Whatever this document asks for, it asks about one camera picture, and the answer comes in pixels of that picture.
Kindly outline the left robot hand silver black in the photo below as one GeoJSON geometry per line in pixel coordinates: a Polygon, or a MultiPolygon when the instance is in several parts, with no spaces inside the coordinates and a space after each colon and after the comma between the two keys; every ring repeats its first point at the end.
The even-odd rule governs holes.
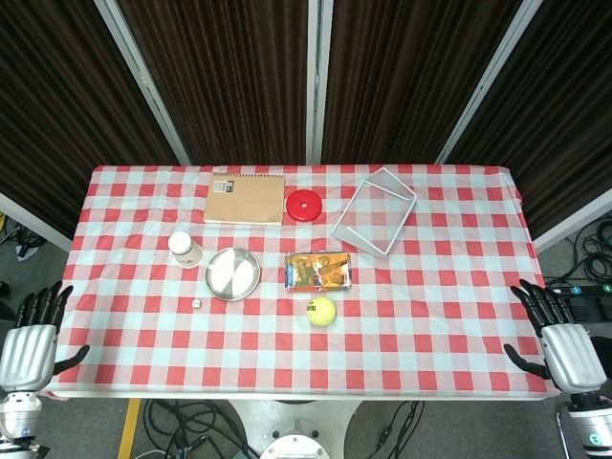
{"type": "Polygon", "coordinates": [[[56,348],[66,305],[74,287],[57,281],[49,288],[28,294],[13,314],[0,354],[0,388],[11,392],[38,392],[52,377],[82,363],[90,346],[58,361],[56,348]]]}

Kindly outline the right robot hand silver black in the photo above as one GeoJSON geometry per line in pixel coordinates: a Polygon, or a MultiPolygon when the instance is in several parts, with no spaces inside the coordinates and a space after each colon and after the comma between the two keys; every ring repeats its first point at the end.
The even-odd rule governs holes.
{"type": "Polygon", "coordinates": [[[544,355],[544,363],[526,361],[509,343],[504,351],[520,370],[550,380],[570,395],[595,393],[608,379],[593,340],[573,313],[549,288],[521,279],[512,293],[520,300],[544,355]]]}

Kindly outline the white paper cup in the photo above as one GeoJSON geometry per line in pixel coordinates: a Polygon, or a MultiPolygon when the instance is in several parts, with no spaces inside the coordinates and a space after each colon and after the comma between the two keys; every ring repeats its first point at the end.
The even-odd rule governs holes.
{"type": "Polygon", "coordinates": [[[201,246],[184,231],[176,231],[168,238],[168,249],[184,269],[199,266],[204,258],[201,246]]]}

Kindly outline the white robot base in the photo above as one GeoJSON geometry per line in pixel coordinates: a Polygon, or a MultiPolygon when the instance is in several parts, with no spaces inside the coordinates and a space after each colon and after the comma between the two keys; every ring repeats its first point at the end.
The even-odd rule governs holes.
{"type": "Polygon", "coordinates": [[[232,400],[259,459],[345,459],[357,400],[232,400]]]}

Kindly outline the black power strip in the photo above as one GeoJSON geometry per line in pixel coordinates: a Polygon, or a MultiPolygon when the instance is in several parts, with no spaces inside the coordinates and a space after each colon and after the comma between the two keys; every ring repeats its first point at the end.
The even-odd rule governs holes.
{"type": "Polygon", "coordinates": [[[552,287],[575,322],[612,322],[612,284],[552,287]]]}

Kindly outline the round metal plate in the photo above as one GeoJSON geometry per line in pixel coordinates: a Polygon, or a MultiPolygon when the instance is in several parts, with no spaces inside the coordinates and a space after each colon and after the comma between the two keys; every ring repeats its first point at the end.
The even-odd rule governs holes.
{"type": "Polygon", "coordinates": [[[238,301],[257,287],[260,280],[259,262],[245,249],[222,249],[207,262],[204,280],[213,296],[225,301],[238,301]]]}

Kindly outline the dark brown partition panel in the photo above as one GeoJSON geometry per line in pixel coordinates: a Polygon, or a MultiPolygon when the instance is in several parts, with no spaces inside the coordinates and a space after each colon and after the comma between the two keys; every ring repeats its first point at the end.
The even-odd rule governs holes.
{"type": "Polygon", "coordinates": [[[72,237],[97,166],[177,162],[93,0],[0,0],[0,193],[72,237]]]}
{"type": "Polygon", "coordinates": [[[612,0],[543,0],[448,162],[508,168],[533,238],[612,188],[612,0]]]}
{"type": "Polygon", "coordinates": [[[321,160],[432,164],[521,0],[334,0],[321,160]]]}
{"type": "Polygon", "coordinates": [[[199,165],[302,164],[308,0],[119,0],[199,165]]]}

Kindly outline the yellow tennis ball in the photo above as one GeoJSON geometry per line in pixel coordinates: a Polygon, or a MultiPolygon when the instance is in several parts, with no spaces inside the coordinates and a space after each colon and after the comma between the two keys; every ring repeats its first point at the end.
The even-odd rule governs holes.
{"type": "Polygon", "coordinates": [[[316,297],[310,300],[307,307],[307,318],[319,327],[331,324],[336,318],[337,309],[335,303],[327,297],[316,297]]]}

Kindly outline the brown spiral notebook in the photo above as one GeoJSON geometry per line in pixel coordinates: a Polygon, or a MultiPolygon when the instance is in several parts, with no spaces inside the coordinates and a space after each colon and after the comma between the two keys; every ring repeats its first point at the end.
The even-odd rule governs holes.
{"type": "Polygon", "coordinates": [[[206,221],[280,226],[284,186],[282,175],[213,173],[206,200],[206,221]]]}

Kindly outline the red white checked tablecloth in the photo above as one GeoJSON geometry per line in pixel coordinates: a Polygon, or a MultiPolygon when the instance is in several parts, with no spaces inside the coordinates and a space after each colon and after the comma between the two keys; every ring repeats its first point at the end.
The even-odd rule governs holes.
{"type": "Polygon", "coordinates": [[[541,399],[554,386],[520,371],[504,352],[532,361],[541,349],[512,295],[542,279],[509,170],[500,166],[394,165],[417,195],[385,257],[350,251],[352,285],[331,293],[326,327],[306,316],[307,293],[284,285],[291,252],[349,251],[331,235],[369,165],[279,166],[285,189],[311,189],[323,211],[311,223],[226,226],[206,221],[210,166],[101,165],[91,176],[64,280],[74,287],[58,338],[60,359],[82,345],[77,367],[49,390],[72,397],[541,399]],[[180,267],[168,249],[188,233],[204,258],[180,267]],[[238,301],[204,280],[218,251],[259,262],[255,290],[238,301]],[[201,301],[194,309],[192,302],[201,301]]]}

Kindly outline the orange snack packet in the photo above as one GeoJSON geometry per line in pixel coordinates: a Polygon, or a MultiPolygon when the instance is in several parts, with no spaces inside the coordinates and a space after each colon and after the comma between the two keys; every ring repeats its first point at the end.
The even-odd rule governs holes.
{"type": "Polygon", "coordinates": [[[346,291],[352,285],[347,252],[300,252],[285,256],[285,288],[289,292],[346,291]]]}

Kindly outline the red round lid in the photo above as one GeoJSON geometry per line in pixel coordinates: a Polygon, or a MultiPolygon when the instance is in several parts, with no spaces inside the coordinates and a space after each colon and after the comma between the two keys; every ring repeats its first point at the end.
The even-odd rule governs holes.
{"type": "Polygon", "coordinates": [[[297,222],[311,222],[322,212],[322,200],[312,190],[298,189],[286,201],[286,211],[297,222]]]}

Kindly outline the white partition post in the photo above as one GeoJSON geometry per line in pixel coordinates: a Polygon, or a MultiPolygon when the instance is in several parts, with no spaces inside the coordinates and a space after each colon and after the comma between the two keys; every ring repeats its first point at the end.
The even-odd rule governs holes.
{"type": "Polygon", "coordinates": [[[557,242],[587,226],[595,219],[602,217],[606,212],[611,210],[612,187],[536,238],[534,240],[535,252],[540,254],[546,251],[557,242]]]}
{"type": "Polygon", "coordinates": [[[481,78],[476,84],[459,119],[454,124],[446,142],[441,148],[435,163],[444,164],[469,127],[500,72],[513,53],[516,45],[536,16],[543,0],[522,0],[507,30],[503,34],[481,78]]]}
{"type": "Polygon", "coordinates": [[[94,0],[94,4],[112,35],[144,100],[162,130],[174,156],[180,165],[192,165],[181,137],[171,118],[154,77],[142,55],[117,0],[94,0]]]}
{"type": "Polygon", "coordinates": [[[305,162],[320,165],[326,115],[334,0],[308,0],[305,162]]]}
{"type": "Polygon", "coordinates": [[[0,211],[7,214],[11,219],[24,225],[38,235],[45,238],[58,248],[69,252],[72,248],[73,240],[53,228],[51,225],[17,204],[7,195],[0,192],[0,211]]]}

